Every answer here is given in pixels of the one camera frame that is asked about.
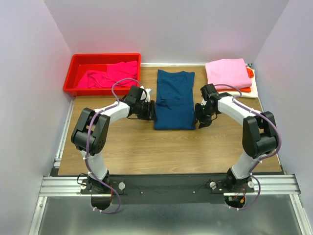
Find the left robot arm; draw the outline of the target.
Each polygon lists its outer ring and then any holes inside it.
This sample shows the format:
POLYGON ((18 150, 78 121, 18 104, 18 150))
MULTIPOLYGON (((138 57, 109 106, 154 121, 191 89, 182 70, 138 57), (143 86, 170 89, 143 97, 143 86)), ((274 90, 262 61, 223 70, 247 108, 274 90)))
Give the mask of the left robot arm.
POLYGON ((140 120, 156 120, 155 102, 151 100, 151 94, 152 89, 131 86, 128 94, 109 106, 82 110, 71 135, 71 142, 82 154, 88 169, 88 183, 81 183, 82 186, 99 192, 111 189, 109 170, 102 153, 109 126, 131 115, 136 115, 140 120))

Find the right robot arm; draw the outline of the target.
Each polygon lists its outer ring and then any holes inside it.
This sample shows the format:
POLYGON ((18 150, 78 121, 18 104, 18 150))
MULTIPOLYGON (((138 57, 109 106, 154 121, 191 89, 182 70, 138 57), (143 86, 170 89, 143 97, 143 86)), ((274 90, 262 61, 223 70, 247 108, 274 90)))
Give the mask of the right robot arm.
POLYGON ((236 191, 247 183, 253 169, 263 159, 276 155, 281 138, 271 112, 255 111, 240 103, 229 93, 218 93, 213 84, 201 88, 202 102, 196 103, 193 124, 205 128, 213 116, 226 114, 243 128, 243 152, 222 180, 222 188, 236 191))

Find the dark blue t shirt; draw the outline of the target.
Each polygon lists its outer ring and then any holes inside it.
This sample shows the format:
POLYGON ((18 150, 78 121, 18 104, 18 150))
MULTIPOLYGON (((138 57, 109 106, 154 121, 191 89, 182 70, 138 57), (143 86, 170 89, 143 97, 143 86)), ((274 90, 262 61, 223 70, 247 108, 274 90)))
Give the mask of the dark blue t shirt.
POLYGON ((157 71, 156 130, 194 130, 194 72, 157 71))

